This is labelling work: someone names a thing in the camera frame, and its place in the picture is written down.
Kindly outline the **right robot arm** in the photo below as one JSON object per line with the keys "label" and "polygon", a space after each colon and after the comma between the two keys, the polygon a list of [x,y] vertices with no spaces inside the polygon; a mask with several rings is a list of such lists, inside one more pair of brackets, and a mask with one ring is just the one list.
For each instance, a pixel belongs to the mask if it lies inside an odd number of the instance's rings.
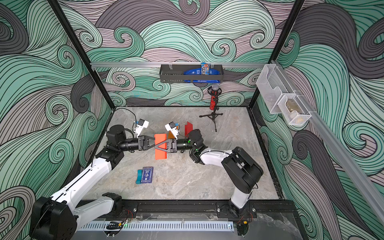
{"label": "right robot arm", "polygon": [[185,139],[162,139],[162,134],[155,135],[155,150],[177,153],[188,150],[189,157],[196,164],[222,167],[235,186],[226,208],[235,218],[245,214],[246,205],[253,189],[264,174],[262,167],[241,147],[233,150],[215,150],[204,144],[199,129],[189,132]]}

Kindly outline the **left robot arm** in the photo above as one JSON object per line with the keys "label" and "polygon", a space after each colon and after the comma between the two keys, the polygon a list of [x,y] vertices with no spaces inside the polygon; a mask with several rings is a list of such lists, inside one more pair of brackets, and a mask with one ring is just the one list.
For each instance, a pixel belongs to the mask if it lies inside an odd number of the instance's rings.
{"label": "left robot arm", "polygon": [[124,157],[124,152],[145,151],[153,147],[150,136],[142,136],[138,126],[126,136],[127,129],[115,125],[107,131],[107,145],[80,174],[49,198],[41,197],[33,204],[29,236],[36,240],[69,240],[84,225],[100,216],[119,217],[124,213],[122,197],[114,193],[78,207],[86,193],[110,173]]}

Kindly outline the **red square paper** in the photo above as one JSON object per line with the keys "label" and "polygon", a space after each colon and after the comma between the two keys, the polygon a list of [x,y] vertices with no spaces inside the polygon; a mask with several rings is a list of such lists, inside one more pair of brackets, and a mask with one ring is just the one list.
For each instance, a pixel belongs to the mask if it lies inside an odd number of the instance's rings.
{"label": "red square paper", "polygon": [[193,130],[193,124],[190,123],[190,122],[187,122],[187,124],[185,125],[185,137],[188,138],[189,137],[189,133]]}
{"label": "red square paper", "polygon": [[155,160],[167,158],[167,134],[155,134]]}

